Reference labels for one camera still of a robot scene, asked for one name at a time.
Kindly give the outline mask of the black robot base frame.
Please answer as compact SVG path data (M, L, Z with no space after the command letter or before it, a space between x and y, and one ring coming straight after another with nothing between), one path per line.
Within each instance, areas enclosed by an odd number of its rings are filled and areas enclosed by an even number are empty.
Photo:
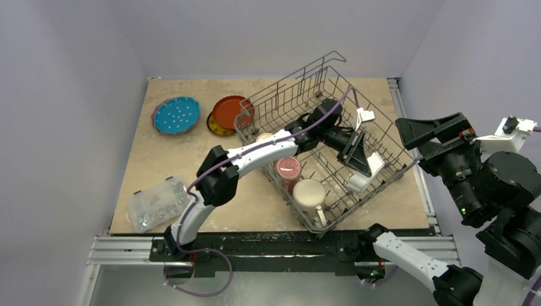
M369 282L395 272L392 263L375 254L374 231L331 231L318 236L308 231L199 233L184 246L187 253L168 246L169 238L152 240L150 261L173 267L180 276L185 266L195 277L216 272L306 272L354 276Z

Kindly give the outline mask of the green interior mushroom mug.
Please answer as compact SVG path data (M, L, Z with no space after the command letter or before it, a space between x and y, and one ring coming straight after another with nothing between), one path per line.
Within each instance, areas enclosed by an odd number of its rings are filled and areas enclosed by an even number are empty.
M322 183L311 178L300 180L294 186L292 195L294 203L310 224L317 228L327 226L323 211L326 191Z

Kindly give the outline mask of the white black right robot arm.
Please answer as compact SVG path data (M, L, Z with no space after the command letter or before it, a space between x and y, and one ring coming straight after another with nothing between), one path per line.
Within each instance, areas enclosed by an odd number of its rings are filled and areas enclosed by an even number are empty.
M420 154L419 166L442 179L462 224L477 229L489 268L438 261L381 224L358 238L358 255L381 258L423 283L438 305L528 305L540 290L540 196L537 167L519 150L540 128L513 115L493 135L477 136L462 113L433 120L399 118L403 146Z

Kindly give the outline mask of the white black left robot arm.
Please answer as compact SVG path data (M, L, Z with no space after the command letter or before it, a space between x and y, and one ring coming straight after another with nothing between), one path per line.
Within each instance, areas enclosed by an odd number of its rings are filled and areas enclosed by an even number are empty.
M263 165L310 151L319 143L335 150L337 160L354 171L347 188L356 193L363 191L375 172L364 150L362 124L374 121L375 114L358 107L354 125L345 127L341 125L342 112L340 101L325 99L312 112L303 113L262 141L229 150L220 145L213 147L198 169L196 180L186 189L186 208L165 233L169 238L165 252L176 261L187 258L201 225L216 207L235 197L243 176Z

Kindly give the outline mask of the tall cream seahorse cup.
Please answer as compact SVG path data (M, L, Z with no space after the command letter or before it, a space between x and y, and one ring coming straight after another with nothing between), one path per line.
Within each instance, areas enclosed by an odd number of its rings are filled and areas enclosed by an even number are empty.
M273 136L272 133L262 133L262 134L260 134L260 135L257 136L256 142L263 141L263 140L265 140L265 139L267 139L267 138L270 138L270 137L272 137L272 136Z

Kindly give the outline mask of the pink ghost pattern mug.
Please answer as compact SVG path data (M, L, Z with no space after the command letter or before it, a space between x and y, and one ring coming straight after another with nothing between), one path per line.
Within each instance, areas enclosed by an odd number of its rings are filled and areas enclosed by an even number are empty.
M281 177L284 190L289 194L292 193L302 175L302 165L300 161L295 157L282 158L276 162L275 169Z

